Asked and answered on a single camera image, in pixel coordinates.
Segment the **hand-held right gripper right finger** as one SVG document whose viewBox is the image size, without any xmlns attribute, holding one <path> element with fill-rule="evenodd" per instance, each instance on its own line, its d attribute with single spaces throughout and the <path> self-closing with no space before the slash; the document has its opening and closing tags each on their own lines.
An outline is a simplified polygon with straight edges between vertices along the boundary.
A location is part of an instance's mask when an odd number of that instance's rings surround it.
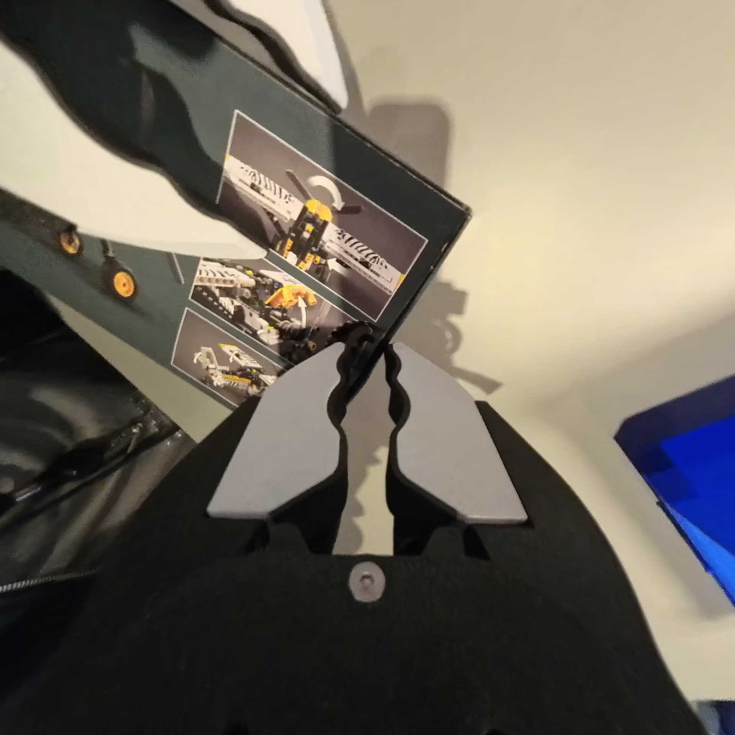
<svg viewBox="0 0 735 735">
<path fill-rule="evenodd" d="M 520 525 L 528 514 L 472 395 L 402 343 L 385 355 L 390 385 L 387 499 L 425 523 Z"/>
</svg>

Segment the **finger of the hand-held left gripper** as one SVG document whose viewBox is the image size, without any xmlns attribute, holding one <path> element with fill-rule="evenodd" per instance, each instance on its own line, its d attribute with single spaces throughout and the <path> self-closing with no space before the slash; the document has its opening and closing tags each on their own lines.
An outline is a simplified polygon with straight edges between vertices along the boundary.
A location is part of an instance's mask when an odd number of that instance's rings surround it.
<svg viewBox="0 0 735 735">
<path fill-rule="evenodd" d="M 62 109 L 39 73 L 1 50 L 1 184 L 83 234 L 211 260 L 266 251 L 189 204 L 162 174 L 97 142 Z"/>
<path fill-rule="evenodd" d="M 320 1 L 206 1 L 214 13 L 251 32 L 277 67 L 335 113 L 348 90 L 335 36 Z"/>
</svg>

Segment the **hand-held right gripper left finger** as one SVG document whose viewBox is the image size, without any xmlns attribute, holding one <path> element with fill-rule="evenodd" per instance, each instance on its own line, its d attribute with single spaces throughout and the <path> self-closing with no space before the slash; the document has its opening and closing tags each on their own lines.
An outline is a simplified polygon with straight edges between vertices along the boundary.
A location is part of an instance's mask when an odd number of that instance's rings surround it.
<svg viewBox="0 0 735 735">
<path fill-rule="evenodd" d="M 316 492 L 346 494 L 345 362 L 335 343 L 263 394 L 207 506 L 218 519 L 275 518 Z"/>
</svg>

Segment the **black toy brick box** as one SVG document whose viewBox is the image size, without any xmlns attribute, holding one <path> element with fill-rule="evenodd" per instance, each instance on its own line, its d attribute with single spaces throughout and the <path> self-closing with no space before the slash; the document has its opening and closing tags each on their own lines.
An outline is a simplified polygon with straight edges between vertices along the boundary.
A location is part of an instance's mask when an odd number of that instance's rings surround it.
<svg viewBox="0 0 735 735">
<path fill-rule="evenodd" d="M 363 383 L 470 219 L 178 2 L 2 2 L 2 44 L 97 142 L 266 251 L 122 244 L 2 188 L 2 268 L 232 407 L 359 327 Z"/>
</svg>

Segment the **grey desk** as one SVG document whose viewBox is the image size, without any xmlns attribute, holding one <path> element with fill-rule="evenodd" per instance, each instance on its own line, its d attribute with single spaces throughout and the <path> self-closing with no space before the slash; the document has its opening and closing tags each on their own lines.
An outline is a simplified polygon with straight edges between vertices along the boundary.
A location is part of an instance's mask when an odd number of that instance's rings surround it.
<svg viewBox="0 0 735 735">
<path fill-rule="evenodd" d="M 733 2 L 326 2 L 345 118 L 473 210 L 398 340 L 577 493 L 691 700 L 733 606 L 613 441 L 733 374 Z"/>
</svg>

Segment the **blue plastic bin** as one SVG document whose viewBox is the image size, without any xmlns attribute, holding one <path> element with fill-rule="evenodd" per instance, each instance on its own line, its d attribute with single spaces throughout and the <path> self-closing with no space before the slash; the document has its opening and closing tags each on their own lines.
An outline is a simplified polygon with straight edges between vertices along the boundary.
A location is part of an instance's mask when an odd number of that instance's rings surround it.
<svg viewBox="0 0 735 735">
<path fill-rule="evenodd" d="M 614 440 L 734 604 L 734 376 L 626 418 Z"/>
</svg>

